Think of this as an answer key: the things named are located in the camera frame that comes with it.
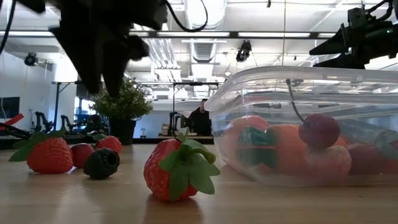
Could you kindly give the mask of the person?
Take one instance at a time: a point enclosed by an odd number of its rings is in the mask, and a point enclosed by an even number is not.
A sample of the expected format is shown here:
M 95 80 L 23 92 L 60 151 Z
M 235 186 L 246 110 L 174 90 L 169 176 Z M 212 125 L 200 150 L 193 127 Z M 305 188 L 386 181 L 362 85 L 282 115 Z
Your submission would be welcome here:
M 88 133 L 90 133 L 92 131 L 96 131 L 98 133 L 104 133 L 104 127 L 103 127 L 103 124 L 101 122 L 101 118 L 99 115 L 93 114 L 89 117 L 86 131 Z
M 205 109 L 206 101 L 207 99 L 202 99 L 200 106 L 192 111 L 188 117 L 193 121 L 193 132 L 197 133 L 198 136 L 211 135 L 211 119 L 209 117 L 209 111 Z

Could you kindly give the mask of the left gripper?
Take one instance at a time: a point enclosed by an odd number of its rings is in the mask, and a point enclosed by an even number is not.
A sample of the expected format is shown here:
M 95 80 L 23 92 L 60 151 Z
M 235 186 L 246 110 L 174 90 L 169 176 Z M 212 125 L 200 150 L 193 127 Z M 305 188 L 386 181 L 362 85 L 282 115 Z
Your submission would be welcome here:
M 100 66 L 95 50 L 94 33 L 86 28 L 59 28 L 70 23 L 73 27 L 86 23 L 103 24 L 110 28 L 132 24 L 161 30 L 167 22 L 166 0 L 53 0 L 61 12 L 58 26 L 49 31 L 71 60 L 85 88 L 91 94 L 101 89 Z M 110 97 L 119 95 L 129 53 L 128 37 L 104 43 L 104 82 Z

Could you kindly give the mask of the black toy blackberry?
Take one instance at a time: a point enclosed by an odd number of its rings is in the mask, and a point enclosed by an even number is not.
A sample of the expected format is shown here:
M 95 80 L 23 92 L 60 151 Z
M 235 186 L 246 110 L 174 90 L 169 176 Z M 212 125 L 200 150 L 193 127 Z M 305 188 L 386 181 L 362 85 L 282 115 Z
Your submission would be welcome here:
M 83 172 L 91 179 L 107 179 L 118 171 L 119 154 L 109 148 L 97 149 L 87 158 Z

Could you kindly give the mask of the black aluminium rig frame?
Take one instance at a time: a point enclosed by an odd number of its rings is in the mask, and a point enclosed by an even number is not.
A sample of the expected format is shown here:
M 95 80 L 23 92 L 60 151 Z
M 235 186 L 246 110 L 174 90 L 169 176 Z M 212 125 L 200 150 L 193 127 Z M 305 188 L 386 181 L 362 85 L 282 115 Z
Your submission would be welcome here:
M 11 125 L 0 123 L 0 150 L 14 149 L 14 144 L 31 137 L 31 133 L 13 127 Z M 134 144 L 157 144 L 166 139 L 173 139 L 173 137 L 166 136 L 164 138 L 134 138 Z M 65 136 L 64 140 L 68 144 L 78 143 L 95 143 L 96 141 L 91 136 Z

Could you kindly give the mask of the black background rig frame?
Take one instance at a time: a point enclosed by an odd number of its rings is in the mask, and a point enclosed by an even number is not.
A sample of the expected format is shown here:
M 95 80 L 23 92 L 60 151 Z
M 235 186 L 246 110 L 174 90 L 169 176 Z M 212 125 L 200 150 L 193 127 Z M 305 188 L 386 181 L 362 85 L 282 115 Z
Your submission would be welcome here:
M 219 82 L 172 82 L 172 112 L 169 113 L 169 128 L 167 130 L 167 134 L 169 136 L 176 136 L 176 131 L 177 128 L 175 127 L 176 125 L 176 121 L 175 121 L 175 115 L 177 114 L 176 110 L 175 110 L 175 94 L 178 92 L 175 91 L 176 86 L 212 86 L 214 85 L 216 87 L 216 89 L 219 88 L 220 83 Z

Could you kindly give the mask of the pink toy raspberry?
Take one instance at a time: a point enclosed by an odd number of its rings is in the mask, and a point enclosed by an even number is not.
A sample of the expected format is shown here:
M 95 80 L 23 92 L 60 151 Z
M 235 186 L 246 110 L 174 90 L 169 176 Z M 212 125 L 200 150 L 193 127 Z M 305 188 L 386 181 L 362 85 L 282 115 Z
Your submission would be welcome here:
M 308 147 L 304 154 L 310 173 L 322 182 L 343 180 L 351 169 L 351 156 L 343 146 L 325 149 Z

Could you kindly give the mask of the dark red toy cherry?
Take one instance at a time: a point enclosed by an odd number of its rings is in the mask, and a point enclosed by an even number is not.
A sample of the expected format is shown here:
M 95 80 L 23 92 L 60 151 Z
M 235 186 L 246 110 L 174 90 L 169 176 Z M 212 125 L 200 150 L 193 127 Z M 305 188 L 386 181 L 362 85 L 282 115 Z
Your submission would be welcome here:
M 86 143 L 80 143 L 72 146 L 73 166 L 80 169 L 83 168 L 85 162 L 94 151 L 93 147 Z
M 351 157 L 349 175 L 378 175 L 381 173 L 383 156 L 370 144 L 354 143 L 347 147 Z
M 293 110 L 302 122 L 298 128 L 299 138 L 308 146 L 316 149 L 326 149 L 334 145 L 340 135 L 340 127 L 337 121 L 331 116 L 320 113 L 312 113 L 304 118 L 294 102 L 291 80 L 286 79 L 285 82 L 288 86 Z

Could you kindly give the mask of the small green potted plant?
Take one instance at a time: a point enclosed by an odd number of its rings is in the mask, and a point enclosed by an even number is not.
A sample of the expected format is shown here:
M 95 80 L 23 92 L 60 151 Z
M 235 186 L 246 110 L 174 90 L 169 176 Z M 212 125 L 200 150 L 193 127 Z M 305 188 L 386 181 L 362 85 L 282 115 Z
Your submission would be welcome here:
M 153 110 L 145 96 L 142 85 L 132 78 L 124 78 L 118 96 L 111 97 L 107 90 L 101 90 L 92 97 L 90 108 L 108 120 L 109 135 L 123 145 L 131 145 L 137 120 Z

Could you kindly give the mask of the black background stand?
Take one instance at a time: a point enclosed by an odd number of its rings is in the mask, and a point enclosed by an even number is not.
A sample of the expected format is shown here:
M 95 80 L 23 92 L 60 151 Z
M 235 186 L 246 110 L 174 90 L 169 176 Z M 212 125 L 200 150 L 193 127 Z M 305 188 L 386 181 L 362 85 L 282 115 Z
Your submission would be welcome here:
M 59 106 L 59 98 L 60 93 L 66 89 L 69 85 L 82 85 L 83 82 L 81 80 L 77 80 L 74 82 L 52 82 L 53 85 L 56 85 L 56 97 L 55 97 L 55 108 L 54 108 L 54 117 L 53 117 L 53 130 L 57 129 L 58 123 L 58 106 Z

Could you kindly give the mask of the red background object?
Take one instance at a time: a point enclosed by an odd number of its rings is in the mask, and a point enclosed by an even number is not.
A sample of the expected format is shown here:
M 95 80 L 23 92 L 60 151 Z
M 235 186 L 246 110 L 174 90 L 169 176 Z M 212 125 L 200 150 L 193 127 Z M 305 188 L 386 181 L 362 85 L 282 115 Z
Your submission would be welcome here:
M 22 120 L 24 118 L 24 115 L 22 113 L 19 113 L 18 115 L 16 115 L 15 117 L 7 120 L 4 124 L 12 126 L 13 124 L 16 124 L 17 122 L 19 122 L 20 120 Z M 0 130 L 5 129 L 4 126 L 2 126 L 2 123 L 0 123 Z

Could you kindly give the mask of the orange toy carrot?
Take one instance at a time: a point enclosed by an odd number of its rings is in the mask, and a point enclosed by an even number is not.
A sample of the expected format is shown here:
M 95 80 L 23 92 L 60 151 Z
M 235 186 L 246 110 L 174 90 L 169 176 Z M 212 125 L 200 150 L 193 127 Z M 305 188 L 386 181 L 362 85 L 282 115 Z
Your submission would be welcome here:
M 244 128 L 235 150 L 238 164 L 245 169 L 254 169 L 261 176 L 276 175 L 321 182 L 308 169 L 304 154 L 310 146 L 299 138 L 298 130 L 299 127 L 292 124 L 272 125 L 265 131 Z M 338 138 L 332 146 L 346 148 L 347 143 Z

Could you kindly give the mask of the black wall monitor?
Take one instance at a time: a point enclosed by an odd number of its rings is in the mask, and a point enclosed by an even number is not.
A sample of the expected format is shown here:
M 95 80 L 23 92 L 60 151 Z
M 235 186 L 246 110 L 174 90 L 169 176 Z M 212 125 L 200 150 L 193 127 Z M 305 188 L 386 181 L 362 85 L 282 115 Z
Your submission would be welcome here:
M 0 118 L 9 119 L 17 116 L 19 111 L 20 98 L 17 97 L 6 97 L 0 98 Z

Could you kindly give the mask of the clear plastic tupperware container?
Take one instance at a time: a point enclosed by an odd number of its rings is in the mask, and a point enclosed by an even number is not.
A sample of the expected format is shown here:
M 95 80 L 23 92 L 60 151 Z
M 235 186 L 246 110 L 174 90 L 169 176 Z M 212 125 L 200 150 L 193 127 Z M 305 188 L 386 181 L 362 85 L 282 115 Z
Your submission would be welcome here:
M 294 102 L 305 118 L 312 113 L 333 117 L 339 138 L 350 144 L 374 145 L 380 130 L 398 132 L 398 74 L 377 70 L 317 67 L 259 67 L 236 73 L 205 103 L 213 128 L 216 150 L 227 165 L 267 185 L 313 187 L 320 185 L 398 184 L 398 174 L 349 175 L 337 182 L 261 176 L 241 167 L 226 141 L 229 123 L 238 117 L 258 115 L 269 126 L 302 124 L 290 101 L 286 79 L 291 80 Z

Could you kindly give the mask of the black ceiling spotlight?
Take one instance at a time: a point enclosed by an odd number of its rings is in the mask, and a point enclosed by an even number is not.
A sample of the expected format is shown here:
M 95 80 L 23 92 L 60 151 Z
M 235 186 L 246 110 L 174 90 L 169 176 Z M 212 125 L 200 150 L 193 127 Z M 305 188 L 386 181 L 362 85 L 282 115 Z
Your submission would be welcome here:
M 252 51 L 251 43 L 249 40 L 244 40 L 238 52 L 236 54 L 237 62 L 245 62 L 250 56 L 250 52 Z
M 25 63 L 25 65 L 27 65 L 29 67 L 37 66 L 39 63 L 37 54 L 35 52 L 29 52 L 24 59 L 24 63 Z

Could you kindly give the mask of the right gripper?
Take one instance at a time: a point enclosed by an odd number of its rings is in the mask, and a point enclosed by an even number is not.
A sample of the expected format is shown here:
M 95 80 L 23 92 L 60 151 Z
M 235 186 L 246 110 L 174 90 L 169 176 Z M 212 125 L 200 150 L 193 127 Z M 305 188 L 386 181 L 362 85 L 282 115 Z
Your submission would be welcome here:
M 375 22 L 367 28 L 352 28 L 341 25 L 341 34 L 336 33 L 324 43 L 309 51 L 310 55 L 340 54 L 338 57 L 316 63 L 314 67 L 365 69 L 364 62 L 398 54 L 398 24 L 391 21 Z

